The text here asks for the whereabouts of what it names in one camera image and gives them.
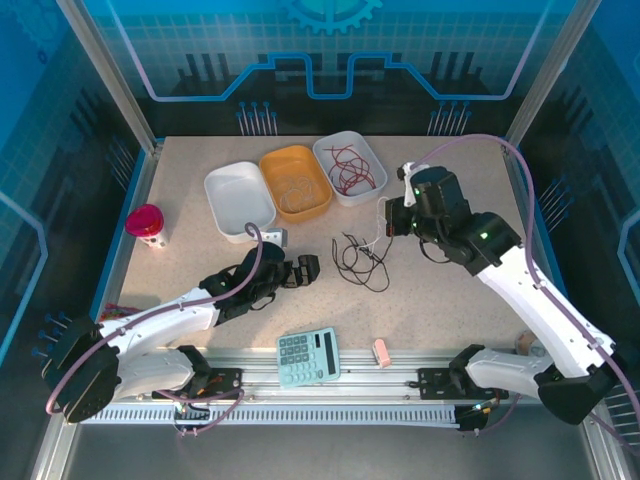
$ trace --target light blue calculator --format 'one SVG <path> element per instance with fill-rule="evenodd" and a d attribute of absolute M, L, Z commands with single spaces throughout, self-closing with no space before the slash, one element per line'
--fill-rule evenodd
<path fill-rule="evenodd" d="M 278 375 L 284 388 L 335 380 L 340 376 L 338 342 L 333 328 L 278 339 Z"/>

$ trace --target gear logo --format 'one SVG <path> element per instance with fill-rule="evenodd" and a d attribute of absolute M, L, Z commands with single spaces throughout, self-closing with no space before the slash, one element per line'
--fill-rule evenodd
<path fill-rule="evenodd" d="M 336 30 L 347 33 L 349 27 L 360 28 L 361 20 L 371 20 L 381 0 L 281 0 L 290 20 L 298 20 L 300 28 L 311 27 L 313 33 Z"/>
<path fill-rule="evenodd" d="M 11 13 L 43 51 L 47 50 L 62 27 L 55 0 L 0 0 L 0 15 Z"/>

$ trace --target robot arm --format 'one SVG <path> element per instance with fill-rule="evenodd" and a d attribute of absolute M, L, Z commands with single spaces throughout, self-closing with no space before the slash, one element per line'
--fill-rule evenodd
<path fill-rule="evenodd" d="M 549 356 L 522 357 L 472 345 L 450 364 L 461 386 L 501 388 L 540 398 L 557 417 L 580 423 L 614 386 L 615 376 L 578 329 L 540 290 L 525 262 L 520 237 L 494 213 L 471 213 L 456 176 L 444 167 L 405 164 L 398 177 L 405 195 L 386 202 L 387 235 L 416 235 L 505 300 L 543 343 Z M 612 339 L 591 325 L 536 266 L 545 286 L 607 353 Z"/>
<path fill-rule="evenodd" d="M 154 350 L 184 335 L 244 315 L 265 298 L 271 303 L 279 287 L 309 285 L 320 272 L 315 255 L 299 256 L 298 266 L 294 266 L 293 262 L 285 261 L 279 246 L 264 242 L 260 263 L 249 283 L 235 295 L 214 301 L 247 278 L 256 255 L 254 248 L 240 265 L 207 277 L 188 293 L 153 309 L 101 324 L 95 324 L 88 316 L 75 319 L 56 343 L 42 370 L 42 377 L 51 390 L 90 348 L 114 332 L 121 335 L 114 336 L 91 355 L 60 391 L 57 403 L 66 419 L 80 422 L 112 400 L 138 393 L 183 390 L 189 395 L 199 391 L 200 387 L 191 387 L 206 384 L 210 367 L 195 348 Z M 125 328 L 143 315 L 147 317 L 145 321 Z"/>

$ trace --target small white box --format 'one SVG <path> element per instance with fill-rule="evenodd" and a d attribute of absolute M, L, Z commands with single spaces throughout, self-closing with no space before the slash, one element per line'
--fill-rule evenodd
<path fill-rule="evenodd" d="M 372 188 L 368 182 L 360 182 L 349 190 L 349 195 L 343 195 L 337 191 L 334 181 L 337 175 L 339 175 L 339 172 L 335 171 L 335 174 L 331 175 L 334 178 L 329 176 L 331 167 L 335 165 L 331 148 L 343 148 L 347 145 L 351 145 L 353 151 L 357 152 L 358 155 L 369 163 L 369 171 L 373 177 L 375 188 Z M 313 144 L 313 154 L 318 159 L 322 171 L 329 179 L 329 183 L 336 194 L 338 202 L 345 207 L 354 207 L 375 199 L 387 184 L 387 172 L 384 171 L 380 160 L 378 160 L 378 157 L 373 153 L 369 144 L 359 133 L 345 131 L 321 138 Z"/>
<path fill-rule="evenodd" d="M 231 243 L 251 240 L 247 222 L 260 230 L 273 226 L 276 207 L 258 165 L 239 162 L 218 168 L 204 179 L 204 189 L 220 233 Z"/>

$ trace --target eraser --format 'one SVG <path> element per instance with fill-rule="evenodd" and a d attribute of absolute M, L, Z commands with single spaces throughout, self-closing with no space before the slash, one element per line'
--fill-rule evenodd
<path fill-rule="evenodd" d="M 378 361 L 380 368 L 385 368 L 391 365 L 391 357 L 387 351 L 387 346 L 381 338 L 373 342 L 373 354 L 376 356 L 376 360 Z"/>

